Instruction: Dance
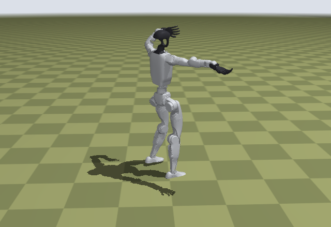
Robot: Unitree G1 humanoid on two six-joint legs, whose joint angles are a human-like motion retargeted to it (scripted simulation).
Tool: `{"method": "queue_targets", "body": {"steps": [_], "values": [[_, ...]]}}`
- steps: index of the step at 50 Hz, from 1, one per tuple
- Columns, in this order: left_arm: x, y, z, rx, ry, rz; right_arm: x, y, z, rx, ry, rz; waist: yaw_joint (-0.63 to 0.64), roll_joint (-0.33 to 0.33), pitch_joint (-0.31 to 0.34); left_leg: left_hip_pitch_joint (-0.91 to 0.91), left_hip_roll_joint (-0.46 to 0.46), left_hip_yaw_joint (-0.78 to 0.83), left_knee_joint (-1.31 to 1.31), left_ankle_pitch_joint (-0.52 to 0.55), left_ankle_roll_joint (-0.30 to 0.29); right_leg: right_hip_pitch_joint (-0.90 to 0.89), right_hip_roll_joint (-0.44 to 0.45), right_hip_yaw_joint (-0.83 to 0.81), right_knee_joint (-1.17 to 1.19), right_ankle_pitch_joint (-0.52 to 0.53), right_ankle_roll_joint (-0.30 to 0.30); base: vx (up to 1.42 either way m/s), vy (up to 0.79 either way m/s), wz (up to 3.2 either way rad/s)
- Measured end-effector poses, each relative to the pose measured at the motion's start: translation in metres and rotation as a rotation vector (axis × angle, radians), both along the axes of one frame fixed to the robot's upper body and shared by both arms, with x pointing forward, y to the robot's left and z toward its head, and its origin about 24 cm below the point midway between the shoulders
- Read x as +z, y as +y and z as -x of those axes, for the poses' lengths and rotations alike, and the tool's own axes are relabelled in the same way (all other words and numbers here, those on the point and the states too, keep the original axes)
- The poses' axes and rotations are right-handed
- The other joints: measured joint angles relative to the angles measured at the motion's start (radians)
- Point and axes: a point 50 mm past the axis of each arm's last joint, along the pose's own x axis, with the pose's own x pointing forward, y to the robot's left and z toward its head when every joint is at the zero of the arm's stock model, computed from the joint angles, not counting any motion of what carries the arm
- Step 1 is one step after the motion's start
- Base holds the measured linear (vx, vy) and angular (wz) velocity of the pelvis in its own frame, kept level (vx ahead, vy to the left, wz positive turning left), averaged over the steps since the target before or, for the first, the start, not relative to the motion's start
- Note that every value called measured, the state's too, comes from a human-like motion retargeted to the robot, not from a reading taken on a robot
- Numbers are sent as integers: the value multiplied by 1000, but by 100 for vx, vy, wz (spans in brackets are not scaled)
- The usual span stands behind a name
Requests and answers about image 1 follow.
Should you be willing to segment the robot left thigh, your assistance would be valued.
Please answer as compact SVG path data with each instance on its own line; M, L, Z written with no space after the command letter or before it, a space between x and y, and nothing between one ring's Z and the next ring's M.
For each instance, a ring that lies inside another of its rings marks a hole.
M165 106L160 106L158 104L155 103L155 98L154 96L151 97L151 99L149 100L150 104L154 107L156 107L156 112L159 116L159 118L161 119L161 123L158 125L158 132L160 133L166 133L168 131L168 124L169 124L169 113L166 110Z

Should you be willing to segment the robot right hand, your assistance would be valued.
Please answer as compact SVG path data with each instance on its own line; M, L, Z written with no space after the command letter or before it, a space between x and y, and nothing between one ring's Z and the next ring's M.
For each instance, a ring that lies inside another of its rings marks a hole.
M215 65L209 64L209 66L212 69L216 70L218 73L222 73L223 75L226 75L226 74L230 73L233 70L233 68L231 70L227 70L227 69L225 69L223 67L220 67L218 63L215 64Z

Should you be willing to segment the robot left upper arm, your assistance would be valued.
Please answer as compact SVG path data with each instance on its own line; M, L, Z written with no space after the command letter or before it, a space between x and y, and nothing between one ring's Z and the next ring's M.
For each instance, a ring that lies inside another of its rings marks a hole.
M146 50L147 50L147 52L148 52L148 56L150 57L150 54L151 54L151 51L153 51L153 50L155 50L154 48L153 48L153 42L151 42L151 41L149 41L149 43L147 44L147 45L145 45L145 48L146 48Z

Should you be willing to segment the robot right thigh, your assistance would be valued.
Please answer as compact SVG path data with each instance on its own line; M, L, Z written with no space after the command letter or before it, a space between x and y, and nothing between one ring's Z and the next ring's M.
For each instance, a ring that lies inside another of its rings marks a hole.
M171 144L171 137L177 136L180 139L180 135L183 127L183 115L180 104L177 100L173 100L170 97L165 100L165 108L170 113L170 120L173 129L173 133L168 135L167 141Z

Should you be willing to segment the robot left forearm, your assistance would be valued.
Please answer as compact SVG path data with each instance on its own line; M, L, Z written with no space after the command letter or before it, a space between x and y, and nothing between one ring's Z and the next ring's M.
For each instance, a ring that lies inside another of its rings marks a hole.
M155 32L158 31L158 30L163 30L163 29L157 28L157 29L155 29ZM154 35L155 32L153 32L152 35L150 35L150 36L148 37L148 39L147 39L146 42L145 42L145 45L147 45L147 44L149 43L150 40L151 40L152 42L153 42L153 41L155 42L156 39L153 38L153 35Z

